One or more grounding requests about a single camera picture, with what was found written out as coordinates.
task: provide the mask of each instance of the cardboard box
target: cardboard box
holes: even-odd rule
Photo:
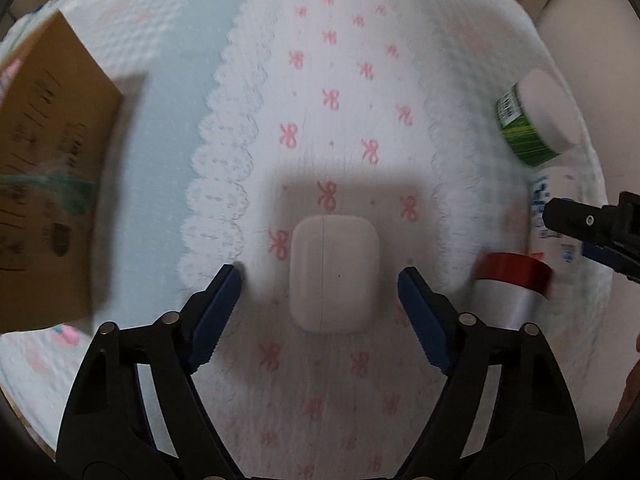
[[[120,92],[57,12],[0,66],[0,99],[0,333],[81,319]]]

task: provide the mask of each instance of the human hand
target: human hand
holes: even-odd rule
[[[636,351],[640,352],[640,335],[638,335],[638,339],[636,339]],[[626,387],[625,391],[622,394],[622,399],[620,400],[620,404],[618,405],[618,410],[616,414],[613,416],[613,420],[609,425],[609,431],[607,431],[607,435],[611,436],[611,434],[616,431],[616,428],[619,426],[620,422],[625,418],[625,415],[631,409],[631,405],[636,400],[636,397],[640,394],[640,360],[636,363],[636,365],[631,370],[631,373],[626,378]]]

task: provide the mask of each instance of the red lid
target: red lid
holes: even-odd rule
[[[516,253],[490,253],[476,265],[476,280],[495,280],[523,286],[546,296],[553,270],[547,264]]]

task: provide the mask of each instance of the blue gripper pad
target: blue gripper pad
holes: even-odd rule
[[[398,276],[398,298],[427,359],[443,374],[447,374],[452,366],[447,337],[454,336],[457,318],[455,309],[444,296],[431,291],[414,267],[406,268]],[[433,306],[439,310],[440,320],[430,303],[439,303]]]
[[[193,327],[191,333],[191,355],[188,358],[188,367],[193,374],[200,365],[210,361],[213,351],[225,329],[226,322],[233,312],[240,291],[242,289],[242,279],[240,272],[233,268],[226,276],[223,283],[204,307],[202,316]]]
[[[630,267],[629,260],[624,256],[621,256],[609,248],[598,247],[589,242],[582,244],[582,256],[623,274],[625,270],[628,270]]]

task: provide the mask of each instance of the white jar lid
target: white jar lid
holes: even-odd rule
[[[533,69],[518,83],[520,103],[538,135],[556,153],[580,143],[582,127],[574,102],[547,72]]]

